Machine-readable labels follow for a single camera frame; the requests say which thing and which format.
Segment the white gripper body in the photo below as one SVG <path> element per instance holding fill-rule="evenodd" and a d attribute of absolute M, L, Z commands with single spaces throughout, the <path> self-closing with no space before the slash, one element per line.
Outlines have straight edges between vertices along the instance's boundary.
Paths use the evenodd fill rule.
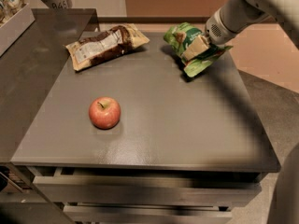
<path fill-rule="evenodd" d="M 235 38 L 237 28 L 234 14 L 226 8 L 218 9 L 206 22 L 206 36 L 215 45 L 223 45 Z"/>

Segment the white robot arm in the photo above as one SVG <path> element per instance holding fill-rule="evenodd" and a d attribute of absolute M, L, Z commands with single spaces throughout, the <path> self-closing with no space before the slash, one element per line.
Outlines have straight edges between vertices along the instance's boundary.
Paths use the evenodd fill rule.
<path fill-rule="evenodd" d="M 207 51 L 212 44 L 223 45 L 248 26 L 272 17 L 299 47 L 299 0 L 228 0 L 206 22 L 205 33 L 183 52 L 191 60 Z"/>

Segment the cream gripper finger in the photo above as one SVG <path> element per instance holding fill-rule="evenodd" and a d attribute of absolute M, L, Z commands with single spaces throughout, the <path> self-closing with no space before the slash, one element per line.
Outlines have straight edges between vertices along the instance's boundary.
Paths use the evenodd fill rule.
<path fill-rule="evenodd" d="M 204 35 L 197 36 L 182 53 L 182 57 L 189 61 L 209 49 L 209 42 Z"/>

